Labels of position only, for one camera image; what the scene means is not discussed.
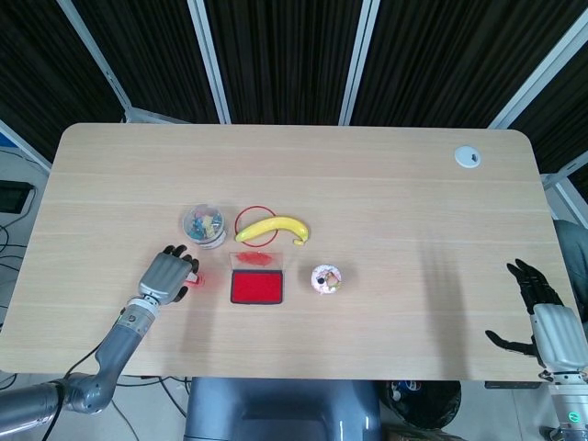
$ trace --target robotic arm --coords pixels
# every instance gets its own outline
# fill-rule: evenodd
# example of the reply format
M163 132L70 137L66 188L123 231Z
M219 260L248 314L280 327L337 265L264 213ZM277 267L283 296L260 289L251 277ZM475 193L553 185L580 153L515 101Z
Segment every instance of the robotic arm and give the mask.
M167 246L152 261L139 283L139 296L132 298L104 340L92 351L100 368L95 375L71 373L62 379L0 393L0 436L28 430L59 416L61 409L98 413L114 395L122 369L159 314L159 307L180 301L190 272L198 272L198 260L181 257L184 245Z
M509 351L535 356L550 381L549 393L565 441L588 439L588 385L582 372L588 366L588 343L582 324L561 302L545 276L522 260L508 270L516 277L531 319L531 344L508 342L486 331L492 342Z

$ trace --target black trash bin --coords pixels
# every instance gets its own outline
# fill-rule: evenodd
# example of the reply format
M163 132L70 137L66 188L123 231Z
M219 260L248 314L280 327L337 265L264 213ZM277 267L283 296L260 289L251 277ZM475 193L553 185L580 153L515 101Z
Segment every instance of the black trash bin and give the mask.
M461 404L459 381L379 381L379 397L410 426L441 429Z

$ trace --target green light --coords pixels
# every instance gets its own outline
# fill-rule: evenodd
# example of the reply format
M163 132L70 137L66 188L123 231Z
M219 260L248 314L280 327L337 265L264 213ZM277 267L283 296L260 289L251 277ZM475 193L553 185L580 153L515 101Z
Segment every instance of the green light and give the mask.
M580 422L580 414L577 412L570 412L568 413L568 418L570 418L570 421L573 423L579 423Z

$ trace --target plastic container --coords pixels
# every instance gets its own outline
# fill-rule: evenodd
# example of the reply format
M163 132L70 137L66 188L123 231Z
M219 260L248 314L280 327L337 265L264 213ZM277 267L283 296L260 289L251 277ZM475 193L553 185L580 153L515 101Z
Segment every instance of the plastic container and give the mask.
M196 205L184 216L183 226L186 236L204 249L220 246L227 237L224 217L212 205Z

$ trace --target gray chair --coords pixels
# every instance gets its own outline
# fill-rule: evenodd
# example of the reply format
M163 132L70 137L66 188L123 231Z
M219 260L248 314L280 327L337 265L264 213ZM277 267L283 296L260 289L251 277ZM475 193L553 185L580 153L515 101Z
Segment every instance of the gray chair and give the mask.
M371 381L193 378L184 441L379 441Z

